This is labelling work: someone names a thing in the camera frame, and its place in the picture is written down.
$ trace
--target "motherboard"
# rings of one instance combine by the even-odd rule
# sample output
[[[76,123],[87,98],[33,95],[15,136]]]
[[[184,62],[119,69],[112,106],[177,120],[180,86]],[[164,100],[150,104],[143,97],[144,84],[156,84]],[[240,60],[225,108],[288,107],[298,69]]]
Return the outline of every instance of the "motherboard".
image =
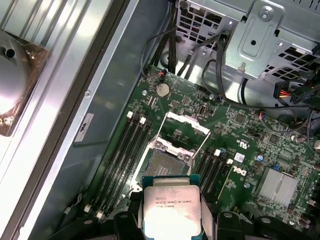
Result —
[[[284,131],[272,118],[265,123]],[[245,220],[267,215],[302,231],[320,171],[302,133],[275,133],[259,112],[235,108],[206,89],[154,66],[128,102],[88,190],[110,214],[143,176],[200,175],[200,191]]]

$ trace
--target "dell logo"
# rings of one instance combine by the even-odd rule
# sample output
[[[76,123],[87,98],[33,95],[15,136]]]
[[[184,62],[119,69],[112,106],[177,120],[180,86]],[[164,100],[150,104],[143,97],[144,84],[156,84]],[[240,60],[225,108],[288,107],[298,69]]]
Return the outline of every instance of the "dell logo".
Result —
[[[246,176],[247,171],[246,170],[242,170],[240,167],[237,166],[232,166],[233,167],[233,171],[236,172],[237,174],[241,174],[242,176]]]

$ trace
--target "silver heatsink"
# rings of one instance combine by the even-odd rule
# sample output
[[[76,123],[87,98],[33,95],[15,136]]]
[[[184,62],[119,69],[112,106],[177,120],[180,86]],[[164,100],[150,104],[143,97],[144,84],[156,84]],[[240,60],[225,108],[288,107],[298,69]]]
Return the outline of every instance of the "silver heatsink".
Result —
[[[277,204],[288,206],[298,180],[271,168],[266,168],[256,194]]]

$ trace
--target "connector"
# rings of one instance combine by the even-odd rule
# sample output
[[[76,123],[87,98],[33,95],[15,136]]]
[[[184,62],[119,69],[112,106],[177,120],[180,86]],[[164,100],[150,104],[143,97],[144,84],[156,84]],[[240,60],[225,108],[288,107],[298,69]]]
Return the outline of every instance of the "connector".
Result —
[[[313,56],[320,56],[320,43],[312,49]]]
[[[290,102],[293,104],[305,102],[309,100],[314,93],[315,91],[312,87],[307,85],[301,86],[291,93]]]
[[[288,81],[279,81],[274,85],[273,97],[278,99],[281,93],[281,90],[288,91],[290,82]]]

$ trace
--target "red wire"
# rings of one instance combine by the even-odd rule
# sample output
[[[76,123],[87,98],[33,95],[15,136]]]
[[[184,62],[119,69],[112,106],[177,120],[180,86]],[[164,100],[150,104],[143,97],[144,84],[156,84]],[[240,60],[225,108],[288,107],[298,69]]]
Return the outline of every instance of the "red wire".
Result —
[[[287,91],[284,91],[284,90],[281,90],[280,93],[283,94],[283,95],[290,96],[290,92],[287,92]]]

